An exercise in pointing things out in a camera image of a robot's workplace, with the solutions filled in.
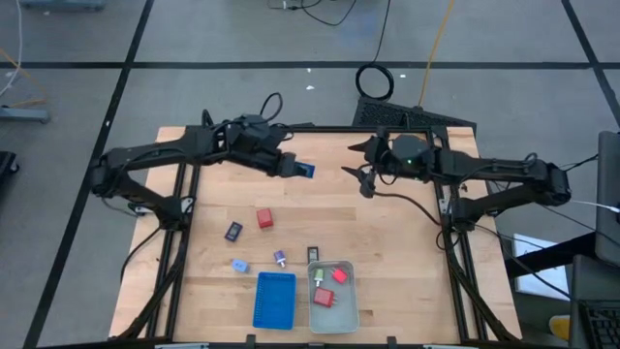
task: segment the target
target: blue plastic container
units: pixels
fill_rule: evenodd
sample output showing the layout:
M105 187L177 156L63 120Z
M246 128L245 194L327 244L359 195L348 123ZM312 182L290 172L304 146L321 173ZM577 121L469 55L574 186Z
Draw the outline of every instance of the blue plastic container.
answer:
M252 326L292 330L295 324L295 289L294 274L259 272Z

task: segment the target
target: wooden tabletop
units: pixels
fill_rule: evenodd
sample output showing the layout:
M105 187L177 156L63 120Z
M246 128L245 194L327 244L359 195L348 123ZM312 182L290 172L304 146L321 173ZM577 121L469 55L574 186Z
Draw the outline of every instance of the wooden tabletop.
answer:
M160 129L158 142L179 138L183 128ZM235 164L201 169L201 181L185 266L174 340L242 342L248 333L258 342L457 343L445 253L435 245L439 228L412 204L393 198L361 197L359 184L341 166L357 167L363 154L347 149L370 134L297 133L281 148L297 160L316 166L313 179L271 178ZM449 128L452 149L478 156L469 128ZM187 172L186 183L189 183ZM176 166L149 171L146 185L171 195ZM482 181L468 181L464 197L486 195ZM439 216L432 183L399 179L377 190L410 196ZM261 230L258 208L271 209L274 227ZM224 239L232 221L243 225L236 242ZM481 225L495 229L484 217ZM154 216L138 220L133 246L157 226ZM164 234L139 252L127 267L110 334L127 328L152 295ZM480 294L505 324L520 336L509 281L498 239L484 230L469 235ZM321 260L343 260L356 269L359 329L348 334L313 334L308 327L308 246L319 246ZM287 266L273 261L282 249ZM233 270L232 259L251 266L248 274ZM293 272L297 277L294 328L252 327L257 275L260 271ZM463 292L470 337L475 337L471 304ZM166 319L168 299L161 319ZM158 333L164 329L160 321Z

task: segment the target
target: red cube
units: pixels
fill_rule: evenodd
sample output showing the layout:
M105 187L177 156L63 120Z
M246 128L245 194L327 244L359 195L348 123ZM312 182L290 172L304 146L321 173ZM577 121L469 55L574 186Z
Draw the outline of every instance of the red cube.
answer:
M317 287L317 291L314 293L314 303L326 307L333 305L333 291L329 291L322 287Z
M259 220L259 227L261 227L261 229L273 226L273 218L271 218L271 211L269 208L256 211L256 217Z
M335 270L333 274L331 275L331 277L333 277L334 280L338 281L338 283L341 283L341 284L347 281L347 273L345 273L341 269Z

